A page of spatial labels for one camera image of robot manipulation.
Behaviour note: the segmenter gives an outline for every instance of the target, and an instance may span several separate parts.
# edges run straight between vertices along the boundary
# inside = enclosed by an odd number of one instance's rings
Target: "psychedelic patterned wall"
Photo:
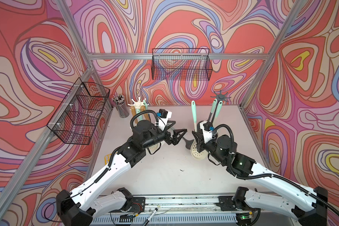
[[[257,139],[277,173],[339,210],[339,0],[308,1],[273,61],[245,106]]]
[[[1,221],[0,226],[58,225],[44,218],[44,211],[63,189],[68,191],[83,183],[92,153],[109,116],[104,108],[89,145],[64,144],[52,141]],[[45,212],[48,219],[59,221],[55,206]]]
[[[95,53],[146,53],[152,48],[208,47],[212,53],[267,53],[292,0],[68,1],[84,43]],[[214,60],[209,82],[153,81],[151,61],[97,60],[103,83],[126,100],[151,105],[210,104],[213,91],[239,104],[260,66],[255,60]]]
[[[213,102],[214,92],[228,93],[229,102],[239,104],[254,75],[261,65],[260,60],[219,60],[209,81],[154,81],[151,60],[97,60],[96,69],[103,84],[114,93],[124,94],[127,103],[131,98],[146,98],[150,105],[189,105],[192,100],[198,105]]]
[[[0,192],[85,71],[67,26],[48,2],[5,2],[0,1]]]
[[[0,192],[85,69],[51,0],[0,1]],[[55,193],[83,181],[108,114],[106,109],[88,146],[53,138],[2,225],[47,222],[43,206]],[[53,217],[53,209],[48,215]]]
[[[144,53],[209,47],[268,52],[292,0],[67,1],[89,52]]]

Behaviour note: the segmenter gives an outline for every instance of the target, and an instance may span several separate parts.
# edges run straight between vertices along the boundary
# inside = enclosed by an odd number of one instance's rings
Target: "pen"
[[[154,209],[153,213],[149,216],[149,218],[142,224],[142,226],[146,226],[148,224],[148,222],[152,219],[152,217],[154,216],[154,214],[157,212],[157,208]]]

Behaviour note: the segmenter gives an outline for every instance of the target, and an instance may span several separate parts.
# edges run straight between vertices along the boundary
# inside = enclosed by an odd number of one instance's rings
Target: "red wire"
[[[139,203],[134,202],[133,204],[137,204],[138,206],[140,206],[140,211],[142,211],[142,206]]]

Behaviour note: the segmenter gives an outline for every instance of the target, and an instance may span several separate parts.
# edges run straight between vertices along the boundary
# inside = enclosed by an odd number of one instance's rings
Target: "cable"
[[[226,124],[218,125],[218,126],[216,126],[216,128],[213,129],[212,133],[213,134],[216,133],[217,130],[222,128],[222,127],[226,128],[228,133],[230,134],[231,147],[229,149],[229,152],[232,152],[232,149],[234,148],[234,134],[233,134],[231,128],[228,125],[226,125]]]
[[[136,115],[134,115],[133,118],[131,119],[131,122],[130,122],[131,129],[134,128],[134,125],[133,125],[134,120],[136,120],[136,118],[138,118],[139,116],[141,116],[141,115],[143,115],[143,114],[146,114],[146,113],[152,113],[152,114],[154,115],[154,118],[156,119],[156,127],[157,127],[157,131],[158,131],[159,133],[162,134],[162,133],[164,132],[164,130],[161,131],[161,130],[159,129],[159,127],[158,127],[158,116],[157,116],[156,112],[155,112],[155,111],[152,111],[152,110],[141,111],[141,112],[137,113]]]
[[[257,220],[260,217],[260,213],[261,213],[261,209],[257,209],[257,215],[256,215],[255,219],[248,226],[253,226],[257,222]]]
[[[84,188],[84,190],[82,190],[80,193],[78,193],[78,194],[76,194],[76,195],[74,195],[74,196],[70,196],[70,197],[68,197],[68,198],[66,198],[66,199],[60,200],[60,201],[52,202],[52,203],[50,203],[49,206],[53,205],[53,204],[56,203],[56,202],[63,202],[63,201],[66,201],[66,200],[68,200],[68,199],[72,199],[72,198],[76,197],[77,195],[82,194],[86,189],[90,188],[93,184],[97,183],[97,182],[98,182],[98,181],[99,181],[99,180],[100,180],[100,179],[101,179],[101,178],[109,171],[109,168],[112,166],[112,162],[113,162],[114,155],[116,154],[116,152],[117,152],[120,148],[121,148],[121,146],[119,146],[119,147],[117,147],[116,149],[114,149],[114,151],[113,151],[112,154],[111,154],[111,157],[109,158],[108,167],[106,167],[106,168],[103,170],[103,172],[102,172],[102,173],[94,180],[94,182],[93,182],[91,185],[89,185],[88,187]],[[45,208],[45,210],[44,210],[44,218],[45,218],[46,220],[48,220],[48,221],[51,221],[51,222],[62,223],[62,221],[54,221],[54,220],[48,219],[48,218],[45,216],[45,213],[47,212],[47,209],[48,209],[49,206],[47,206],[47,207]]]
[[[165,131],[165,130],[167,130],[167,124],[165,124],[164,123],[164,121],[161,119],[161,117],[159,117],[159,119],[162,121],[162,123],[164,124],[164,129],[163,129],[163,132]]]
[[[235,176],[236,178],[239,178],[241,180],[252,180],[252,179],[258,179],[258,178],[264,178],[264,177],[274,177],[274,178],[278,178],[280,180],[283,180],[289,184],[291,184],[292,186],[296,187],[297,189],[299,189],[301,192],[304,192],[305,195],[308,195],[312,198],[314,198],[316,201],[321,202],[322,204],[324,204],[326,207],[328,207],[331,211],[333,211],[336,215],[339,216],[339,211],[337,209],[335,209],[335,207],[333,207],[332,205],[330,205],[328,202],[322,200],[321,198],[319,198],[318,196],[314,195],[313,193],[309,192],[308,190],[306,190],[305,188],[303,188],[302,186],[298,185],[297,183],[293,182],[292,180],[289,180],[283,176],[277,175],[277,174],[259,174],[256,176],[247,176],[247,177],[243,177],[243,176],[238,176],[234,173],[233,168],[232,168],[232,156],[234,153],[229,153],[229,156],[227,158],[227,168],[226,171],[229,172],[230,174],[232,174],[233,176]]]
[[[47,209],[48,209],[49,206],[47,206],[47,207],[45,208],[45,210],[44,210],[44,218],[47,219],[48,221],[51,221],[51,222],[62,223],[62,221],[54,221],[54,220],[50,220],[50,219],[48,219],[48,218],[45,216],[45,213],[46,213],[46,211],[47,211]]]
[[[264,177],[275,177],[278,178],[280,180],[283,180],[289,184],[291,184],[292,186],[298,188],[301,192],[304,192],[305,195],[308,195],[312,198],[314,198],[315,200],[321,202],[322,204],[324,204],[326,207],[328,207],[331,211],[333,211],[336,215],[339,216],[339,211],[337,209],[335,209],[335,207],[333,207],[332,205],[330,205],[328,202],[322,200],[321,198],[319,198],[318,196],[314,195],[313,193],[310,193],[308,190],[306,190],[305,188],[303,188],[302,186],[298,185],[297,183],[293,182],[292,180],[289,180],[283,176],[277,175],[277,174],[270,174],[270,173],[266,173],[266,174],[259,174],[259,175],[255,175],[255,176],[247,176],[247,177],[243,177],[243,176],[238,176],[234,173],[234,170],[232,168],[232,158],[233,155],[235,154],[232,149],[234,147],[234,135],[232,133],[231,128],[226,125],[226,124],[221,124],[218,125],[213,132],[216,132],[218,129],[220,129],[221,127],[225,127],[227,129],[227,131],[230,134],[230,139],[231,139],[231,148],[229,150],[228,153],[228,157],[227,157],[227,168],[226,171],[229,172],[230,174],[232,174],[234,177],[241,179],[241,180],[252,180],[252,179],[258,179],[258,178],[264,178]]]
[[[151,153],[151,152],[149,151],[149,148],[147,148],[147,150],[148,150],[148,152],[149,152],[150,155],[153,155],[153,154],[155,154],[160,148],[161,148],[161,142],[159,143],[159,148],[158,148],[156,151],[154,151],[154,153]]]
[[[140,213],[142,211],[142,206],[137,202],[134,202],[133,204],[137,204],[140,207],[140,210],[138,211],[138,213]]]
[[[208,158],[208,160],[209,160],[210,162],[212,162],[215,166],[220,165],[220,163],[219,163],[219,164],[216,164],[214,161],[212,161],[212,160],[210,159],[210,153],[207,155],[207,158]]]
[[[109,212],[109,214],[111,215],[111,220],[112,220],[112,222],[113,222],[114,226],[117,226],[117,225],[114,223],[113,219],[112,219],[112,213],[111,213],[111,212]]]

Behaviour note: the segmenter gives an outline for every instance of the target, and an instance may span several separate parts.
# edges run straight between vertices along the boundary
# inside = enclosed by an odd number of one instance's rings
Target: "black wire basket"
[[[152,49],[153,80],[209,81],[212,64],[208,48]]]
[[[47,126],[65,144],[88,145],[109,92],[108,88],[97,83],[82,82],[54,127]]]

